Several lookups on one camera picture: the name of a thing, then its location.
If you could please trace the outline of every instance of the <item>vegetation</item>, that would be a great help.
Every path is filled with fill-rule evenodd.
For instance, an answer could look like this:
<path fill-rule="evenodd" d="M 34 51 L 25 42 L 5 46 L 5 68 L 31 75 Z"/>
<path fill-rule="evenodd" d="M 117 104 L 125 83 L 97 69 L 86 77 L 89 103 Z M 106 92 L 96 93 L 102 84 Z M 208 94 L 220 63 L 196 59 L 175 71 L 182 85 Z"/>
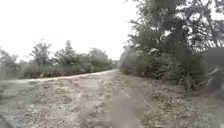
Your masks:
<path fill-rule="evenodd" d="M 121 57 L 125 73 L 173 81 L 186 91 L 197 90 L 205 80 L 204 53 L 223 47 L 224 14 L 218 0 L 134 0 L 140 18 L 131 21 L 130 35 Z"/>
<path fill-rule="evenodd" d="M 39 43 L 33 47 L 32 59 L 17 61 L 17 56 L 0 49 L 0 79 L 42 78 L 68 76 L 109 70 L 115 67 L 107 54 L 93 48 L 88 54 L 77 54 L 71 42 L 50 57 L 50 45 Z"/>

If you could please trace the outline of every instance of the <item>tall tree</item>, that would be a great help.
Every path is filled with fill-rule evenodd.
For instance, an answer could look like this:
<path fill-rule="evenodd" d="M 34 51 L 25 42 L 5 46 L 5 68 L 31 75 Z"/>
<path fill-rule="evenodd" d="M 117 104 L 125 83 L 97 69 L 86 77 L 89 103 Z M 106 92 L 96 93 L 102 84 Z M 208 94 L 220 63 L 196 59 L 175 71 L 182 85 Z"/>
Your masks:
<path fill-rule="evenodd" d="M 77 62 L 76 52 L 71 46 L 71 42 L 68 40 L 64 49 L 56 52 L 55 59 L 57 63 L 69 66 L 74 65 Z"/>
<path fill-rule="evenodd" d="M 50 55 L 50 44 L 46 43 L 38 43 L 33 48 L 34 50 L 31 52 L 31 56 L 33 56 L 34 62 L 38 66 L 47 66 L 51 64 L 49 55 Z"/>

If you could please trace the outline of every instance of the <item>sky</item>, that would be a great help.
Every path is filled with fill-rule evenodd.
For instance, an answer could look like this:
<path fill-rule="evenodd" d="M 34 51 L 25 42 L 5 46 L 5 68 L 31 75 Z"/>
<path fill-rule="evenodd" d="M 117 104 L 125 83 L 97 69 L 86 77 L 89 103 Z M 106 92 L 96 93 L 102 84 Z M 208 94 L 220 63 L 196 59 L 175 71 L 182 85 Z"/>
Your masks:
<path fill-rule="evenodd" d="M 0 0 L 0 47 L 24 59 L 43 39 L 52 54 L 70 40 L 78 53 L 95 47 L 116 60 L 136 18 L 126 0 Z"/>

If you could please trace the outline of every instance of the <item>bush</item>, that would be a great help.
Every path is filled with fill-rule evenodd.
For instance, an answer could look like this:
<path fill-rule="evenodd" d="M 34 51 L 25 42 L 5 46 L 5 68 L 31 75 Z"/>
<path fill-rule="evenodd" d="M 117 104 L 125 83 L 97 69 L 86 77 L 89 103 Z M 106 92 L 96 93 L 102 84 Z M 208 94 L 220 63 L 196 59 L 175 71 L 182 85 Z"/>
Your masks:
<path fill-rule="evenodd" d="M 172 81 L 183 85 L 186 91 L 198 89 L 199 83 L 204 80 L 200 54 L 191 53 L 184 58 L 159 51 L 145 54 L 128 49 L 122 54 L 120 62 L 119 68 L 124 73 Z"/>

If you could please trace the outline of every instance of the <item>dirt road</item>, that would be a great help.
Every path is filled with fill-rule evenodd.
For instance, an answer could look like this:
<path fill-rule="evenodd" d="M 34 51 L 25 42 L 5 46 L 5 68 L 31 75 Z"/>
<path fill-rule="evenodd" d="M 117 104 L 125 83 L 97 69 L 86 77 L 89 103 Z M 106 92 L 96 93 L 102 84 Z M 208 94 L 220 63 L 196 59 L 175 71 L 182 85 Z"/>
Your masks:
<path fill-rule="evenodd" d="M 219 128 L 224 104 L 118 71 L 0 83 L 0 128 Z"/>

